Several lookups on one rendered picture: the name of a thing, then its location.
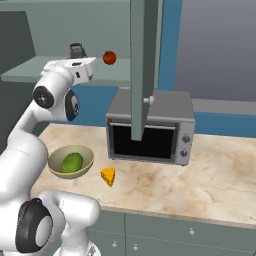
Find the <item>grey-green narrow drawer front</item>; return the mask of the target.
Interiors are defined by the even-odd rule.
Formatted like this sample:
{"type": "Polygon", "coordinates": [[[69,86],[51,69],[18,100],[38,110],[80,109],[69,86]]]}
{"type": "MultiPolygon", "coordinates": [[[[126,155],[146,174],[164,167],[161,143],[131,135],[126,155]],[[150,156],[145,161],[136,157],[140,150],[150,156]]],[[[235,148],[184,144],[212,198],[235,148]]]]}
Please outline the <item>grey-green narrow drawer front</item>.
{"type": "Polygon", "coordinates": [[[91,230],[124,234],[124,214],[120,212],[105,211],[100,212],[98,221],[90,227],[91,230]]]}

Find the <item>grey toaster oven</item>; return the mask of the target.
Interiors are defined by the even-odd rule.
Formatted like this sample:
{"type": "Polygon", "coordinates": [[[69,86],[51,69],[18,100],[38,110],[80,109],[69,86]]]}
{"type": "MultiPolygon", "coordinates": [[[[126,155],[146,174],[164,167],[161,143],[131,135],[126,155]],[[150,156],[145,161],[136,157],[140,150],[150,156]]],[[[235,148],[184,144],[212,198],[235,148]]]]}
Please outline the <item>grey toaster oven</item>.
{"type": "Polygon", "coordinates": [[[195,129],[192,100],[188,92],[153,93],[146,124],[175,126],[176,130],[144,128],[141,141],[131,139],[131,127],[111,126],[110,122],[131,124],[130,90],[119,89],[106,113],[108,156],[110,159],[189,164],[195,129]]]}

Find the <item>dark grey cheese grater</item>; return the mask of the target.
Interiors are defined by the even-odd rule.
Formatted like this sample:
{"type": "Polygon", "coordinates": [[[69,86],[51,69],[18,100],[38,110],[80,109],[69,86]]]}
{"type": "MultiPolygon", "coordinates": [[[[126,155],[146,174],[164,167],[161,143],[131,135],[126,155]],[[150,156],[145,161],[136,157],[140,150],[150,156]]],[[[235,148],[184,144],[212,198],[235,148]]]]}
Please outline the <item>dark grey cheese grater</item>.
{"type": "Polygon", "coordinates": [[[86,57],[85,49],[83,48],[81,43],[72,43],[70,45],[70,58],[84,58],[86,57]]]}

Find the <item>green avocado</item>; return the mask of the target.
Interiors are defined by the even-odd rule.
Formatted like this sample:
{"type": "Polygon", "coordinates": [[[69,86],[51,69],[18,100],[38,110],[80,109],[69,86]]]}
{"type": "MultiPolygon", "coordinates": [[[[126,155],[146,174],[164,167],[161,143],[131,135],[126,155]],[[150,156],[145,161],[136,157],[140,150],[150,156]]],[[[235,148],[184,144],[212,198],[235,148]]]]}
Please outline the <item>green avocado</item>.
{"type": "Polygon", "coordinates": [[[77,153],[68,154],[62,161],[61,170],[63,173],[73,173],[79,171],[83,166],[83,157],[77,153]]]}

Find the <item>grey-green wide drawer front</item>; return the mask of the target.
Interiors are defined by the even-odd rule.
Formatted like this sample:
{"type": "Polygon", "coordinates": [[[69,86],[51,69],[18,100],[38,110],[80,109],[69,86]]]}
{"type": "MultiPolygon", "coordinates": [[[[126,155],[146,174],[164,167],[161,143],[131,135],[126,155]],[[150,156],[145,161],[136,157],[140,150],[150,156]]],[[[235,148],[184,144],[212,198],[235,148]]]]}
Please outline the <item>grey-green wide drawer front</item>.
{"type": "Polygon", "coordinates": [[[253,252],[256,230],[136,214],[125,215],[128,235],[253,252]]]}

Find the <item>pale green bowl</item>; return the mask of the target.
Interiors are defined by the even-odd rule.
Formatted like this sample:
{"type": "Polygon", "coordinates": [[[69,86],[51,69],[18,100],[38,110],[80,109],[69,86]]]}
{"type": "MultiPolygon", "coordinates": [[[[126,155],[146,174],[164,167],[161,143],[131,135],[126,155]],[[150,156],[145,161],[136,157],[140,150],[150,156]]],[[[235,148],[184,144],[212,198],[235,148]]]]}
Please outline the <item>pale green bowl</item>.
{"type": "Polygon", "coordinates": [[[62,179],[76,179],[83,176],[94,163],[94,152],[91,148],[75,144],[75,145],[65,145],[55,151],[53,151],[48,157],[48,167],[49,170],[57,177],[62,179]],[[63,172],[61,165],[64,159],[72,153],[78,153],[82,158],[81,168],[73,172],[63,172]]]}

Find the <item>grey-green wall cabinet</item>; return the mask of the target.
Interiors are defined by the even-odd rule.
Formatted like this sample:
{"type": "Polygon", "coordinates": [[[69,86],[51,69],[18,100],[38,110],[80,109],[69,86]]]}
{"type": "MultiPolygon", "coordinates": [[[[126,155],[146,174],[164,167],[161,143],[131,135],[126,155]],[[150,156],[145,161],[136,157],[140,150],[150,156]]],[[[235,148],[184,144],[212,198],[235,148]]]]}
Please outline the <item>grey-green wall cabinet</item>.
{"type": "Polygon", "coordinates": [[[37,82],[43,66],[67,58],[69,45],[77,42],[97,59],[93,85],[130,85],[129,0],[7,0],[0,1],[0,11],[26,14],[35,50],[28,60],[3,73],[4,81],[37,82]],[[103,62],[106,51],[116,53],[113,65],[103,62]]]}

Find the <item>red tomato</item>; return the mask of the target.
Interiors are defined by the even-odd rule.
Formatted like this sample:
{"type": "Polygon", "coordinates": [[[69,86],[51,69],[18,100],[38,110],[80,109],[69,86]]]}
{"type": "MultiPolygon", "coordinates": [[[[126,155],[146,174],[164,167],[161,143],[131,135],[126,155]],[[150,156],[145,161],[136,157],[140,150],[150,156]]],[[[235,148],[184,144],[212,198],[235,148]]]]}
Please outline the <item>red tomato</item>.
{"type": "Polygon", "coordinates": [[[106,51],[103,54],[103,62],[107,65],[113,65],[116,62],[117,56],[113,51],[106,51]]]}

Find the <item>yellow cheese wedge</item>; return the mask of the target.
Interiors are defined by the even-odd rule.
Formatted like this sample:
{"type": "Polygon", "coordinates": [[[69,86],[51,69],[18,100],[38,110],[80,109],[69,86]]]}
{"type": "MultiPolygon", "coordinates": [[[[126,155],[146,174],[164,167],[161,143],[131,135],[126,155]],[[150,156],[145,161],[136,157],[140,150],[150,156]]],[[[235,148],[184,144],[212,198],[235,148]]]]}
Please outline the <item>yellow cheese wedge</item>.
{"type": "Polygon", "coordinates": [[[108,167],[101,170],[101,177],[109,187],[113,186],[115,180],[115,168],[108,167]]]}

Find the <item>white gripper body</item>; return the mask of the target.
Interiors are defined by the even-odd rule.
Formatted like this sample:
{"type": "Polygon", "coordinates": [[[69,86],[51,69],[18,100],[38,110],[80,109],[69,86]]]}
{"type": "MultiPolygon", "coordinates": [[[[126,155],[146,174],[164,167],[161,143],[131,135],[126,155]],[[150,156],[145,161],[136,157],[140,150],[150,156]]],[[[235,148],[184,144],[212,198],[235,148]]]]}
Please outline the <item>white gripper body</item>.
{"type": "Polygon", "coordinates": [[[85,57],[76,59],[61,59],[48,61],[42,70],[42,74],[52,71],[55,67],[63,67],[70,72],[81,72],[87,76],[92,76],[97,67],[97,59],[95,57],[85,57]]]}

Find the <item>grey-green base cabinet door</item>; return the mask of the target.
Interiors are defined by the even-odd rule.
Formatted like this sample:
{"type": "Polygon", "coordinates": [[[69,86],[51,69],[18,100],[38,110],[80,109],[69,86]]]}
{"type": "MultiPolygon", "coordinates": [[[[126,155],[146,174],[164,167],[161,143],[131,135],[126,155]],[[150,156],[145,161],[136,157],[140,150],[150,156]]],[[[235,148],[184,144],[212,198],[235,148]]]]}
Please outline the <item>grey-green base cabinet door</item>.
{"type": "Polygon", "coordinates": [[[89,230],[91,241],[98,247],[101,256],[126,256],[125,236],[104,231],[89,230]],[[112,243],[116,241],[117,247],[112,247],[112,243]]]}
{"type": "Polygon", "coordinates": [[[127,256],[256,256],[254,252],[192,245],[182,242],[171,242],[151,238],[126,236],[127,256]]]}

